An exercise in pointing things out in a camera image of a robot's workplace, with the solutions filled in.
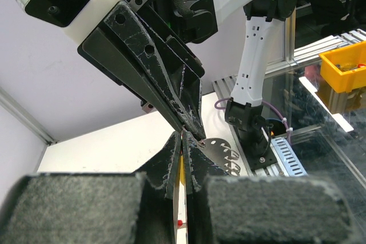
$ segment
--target robotic arm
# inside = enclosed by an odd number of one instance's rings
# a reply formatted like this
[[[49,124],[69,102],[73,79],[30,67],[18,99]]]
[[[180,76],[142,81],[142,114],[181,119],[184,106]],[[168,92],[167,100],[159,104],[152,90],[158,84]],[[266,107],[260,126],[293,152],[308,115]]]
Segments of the robotic arm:
[[[263,80],[273,41],[296,0],[17,2],[28,15],[63,28],[81,56],[154,106],[175,130],[185,128],[197,140],[205,138],[200,114],[204,69],[186,43],[203,42],[217,32],[217,25],[244,7],[246,42],[225,120],[236,127],[253,163],[269,153],[270,140],[263,133],[269,133],[269,125],[261,116]]]

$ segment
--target orange plastic container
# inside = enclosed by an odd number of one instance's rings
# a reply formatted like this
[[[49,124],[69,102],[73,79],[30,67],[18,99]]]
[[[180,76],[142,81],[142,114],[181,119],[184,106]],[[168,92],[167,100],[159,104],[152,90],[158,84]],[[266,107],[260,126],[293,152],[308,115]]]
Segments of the orange plastic container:
[[[319,56],[323,60],[320,74],[335,92],[349,93],[366,86],[366,67],[358,67],[366,65],[366,41]]]

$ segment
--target glass surface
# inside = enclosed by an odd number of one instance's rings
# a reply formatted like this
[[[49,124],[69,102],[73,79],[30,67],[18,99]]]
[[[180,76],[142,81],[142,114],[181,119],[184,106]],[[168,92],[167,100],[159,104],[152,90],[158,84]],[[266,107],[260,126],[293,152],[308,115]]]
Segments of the glass surface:
[[[366,243],[366,109],[331,115],[314,96],[323,81],[319,71],[313,65],[266,79],[273,86],[268,83],[272,92],[264,99],[291,122],[292,148],[307,173],[329,178],[343,192]]]

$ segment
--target white table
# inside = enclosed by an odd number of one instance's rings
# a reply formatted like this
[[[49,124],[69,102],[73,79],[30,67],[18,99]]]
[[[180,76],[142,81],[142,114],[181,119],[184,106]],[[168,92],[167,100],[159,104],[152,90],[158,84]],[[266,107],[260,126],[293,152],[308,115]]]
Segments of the white table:
[[[224,112],[214,108],[215,93],[202,98],[202,121],[207,138],[222,138],[237,151]],[[131,173],[159,152],[173,128],[157,111],[62,143],[47,150],[39,172]],[[244,164],[241,175],[247,175]],[[178,219],[185,223],[184,188],[180,188]],[[179,229],[177,243],[185,241]]]

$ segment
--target wall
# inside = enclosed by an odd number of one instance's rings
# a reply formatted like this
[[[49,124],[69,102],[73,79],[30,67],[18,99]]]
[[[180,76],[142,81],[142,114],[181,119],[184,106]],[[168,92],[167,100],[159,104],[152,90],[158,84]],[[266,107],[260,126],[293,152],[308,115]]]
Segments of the wall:
[[[140,102],[76,53],[62,31],[23,13],[15,0],[0,0],[0,87],[18,101],[57,140],[69,139],[134,117]],[[238,70],[244,44],[240,11],[219,34],[190,45],[211,81]]]
[[[36,171],[46,145],[0,106],[0,205],[9,188]]]

